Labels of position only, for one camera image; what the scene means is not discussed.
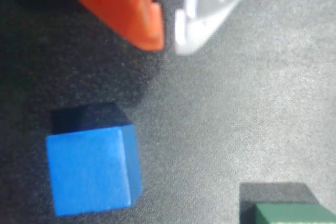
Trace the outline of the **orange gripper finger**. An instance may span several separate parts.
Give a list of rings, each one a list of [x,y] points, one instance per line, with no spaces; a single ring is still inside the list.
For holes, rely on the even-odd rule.
[[[78,0],[104,24],[134,46],[147,51],[162,50],[162,9],[153,0]]]

